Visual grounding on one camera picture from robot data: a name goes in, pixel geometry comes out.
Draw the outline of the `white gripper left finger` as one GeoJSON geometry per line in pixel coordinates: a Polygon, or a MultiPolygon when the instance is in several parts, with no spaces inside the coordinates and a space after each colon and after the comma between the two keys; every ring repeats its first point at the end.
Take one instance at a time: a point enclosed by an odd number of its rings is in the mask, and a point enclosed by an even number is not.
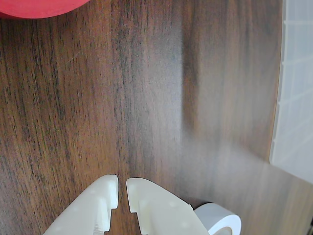
{"type": "Polygon", "coordinates": [[[104,175],[90,184],[49,226],[45,235],[103,235],[118,208],[118,176],[104,175]]]}

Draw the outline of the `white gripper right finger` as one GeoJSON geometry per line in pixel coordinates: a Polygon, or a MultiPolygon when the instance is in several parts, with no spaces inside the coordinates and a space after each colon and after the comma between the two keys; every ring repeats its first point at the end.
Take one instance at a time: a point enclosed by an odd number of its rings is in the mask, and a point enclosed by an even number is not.
{"type": "Polygon", "coordinates": [[[161,186],[143,178],[126,181],[131,213],[142,235],[207,235],[192,206],[161,186]]]}

